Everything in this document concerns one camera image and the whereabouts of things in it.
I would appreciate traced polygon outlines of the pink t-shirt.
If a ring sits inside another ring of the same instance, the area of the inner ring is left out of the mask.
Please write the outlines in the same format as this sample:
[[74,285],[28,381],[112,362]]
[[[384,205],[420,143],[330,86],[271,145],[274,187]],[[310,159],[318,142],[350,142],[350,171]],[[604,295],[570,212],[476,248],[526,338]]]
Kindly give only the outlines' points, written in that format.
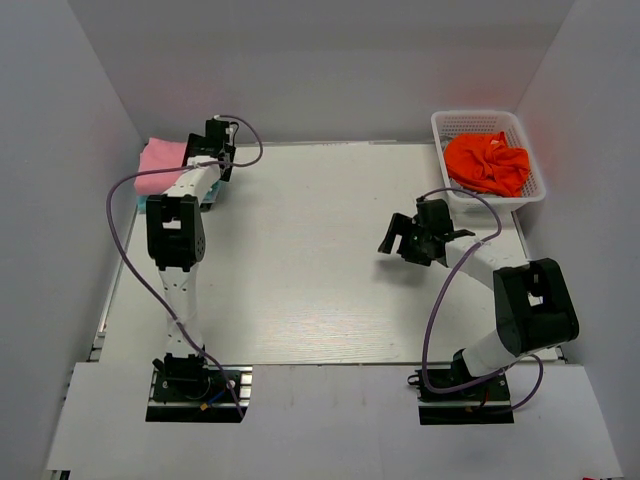
[[[187,144],[151,137],[139,156],[139,172],[166,170],[183,164]],[[138,176],[134,181],[138,196],[162,194],[179,178],[179,171]]]

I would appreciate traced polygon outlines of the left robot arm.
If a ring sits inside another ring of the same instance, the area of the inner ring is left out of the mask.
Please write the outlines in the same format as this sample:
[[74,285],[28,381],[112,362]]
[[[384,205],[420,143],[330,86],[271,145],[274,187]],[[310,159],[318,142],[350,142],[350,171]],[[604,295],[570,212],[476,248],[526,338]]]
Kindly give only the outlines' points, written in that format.
[[198,265],[206,251],[201,210],[210,206],[207,194],[231,177],[237,128],[235,121],[208,120],[204,134],[188,137],[187,170],[146,201],[147,248],[170,309],[167,353],[174,357],[204,356],[196,294]]

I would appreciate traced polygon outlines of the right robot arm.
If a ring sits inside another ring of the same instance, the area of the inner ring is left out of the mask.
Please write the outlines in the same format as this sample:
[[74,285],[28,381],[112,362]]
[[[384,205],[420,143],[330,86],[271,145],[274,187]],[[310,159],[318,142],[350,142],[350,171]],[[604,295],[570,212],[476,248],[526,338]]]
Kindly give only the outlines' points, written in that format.
[[408,263],[437,262],[449,274],[438,293],[427,325],[432,327],[445,292],[456,274],[464,273],[494,296],[495,327],[474,344],[456,352],[447,384],[429,384],[436,394],[456,392],[472,399],[488,380],[522,358],[570,342],[579,335],[579,320],[560,265],[550,259],[520,263],[467,229],[456,229],[441,199],[420,199],[409,217],[392,215],[378,250],[397,253]]

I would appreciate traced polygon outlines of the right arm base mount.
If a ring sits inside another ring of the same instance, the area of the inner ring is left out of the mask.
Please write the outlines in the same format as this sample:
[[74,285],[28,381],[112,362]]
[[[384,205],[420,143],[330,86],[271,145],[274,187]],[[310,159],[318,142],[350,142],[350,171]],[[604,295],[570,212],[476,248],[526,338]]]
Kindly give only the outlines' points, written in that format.
[[439,394],[428,390],[422,372],[407,377],[417,390],[421,426],[505,425],[514,423],[511,397],[504,376],[467,390]]

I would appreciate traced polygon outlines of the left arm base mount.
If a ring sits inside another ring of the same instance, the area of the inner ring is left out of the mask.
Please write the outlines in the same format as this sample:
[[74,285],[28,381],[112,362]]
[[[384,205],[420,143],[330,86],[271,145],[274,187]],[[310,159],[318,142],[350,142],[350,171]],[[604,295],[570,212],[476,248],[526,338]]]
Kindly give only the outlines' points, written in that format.
[[209,364],[203,357],[170,354],[152,362],[145,421],[148,423],[237,424],[247,412],[253,368]]

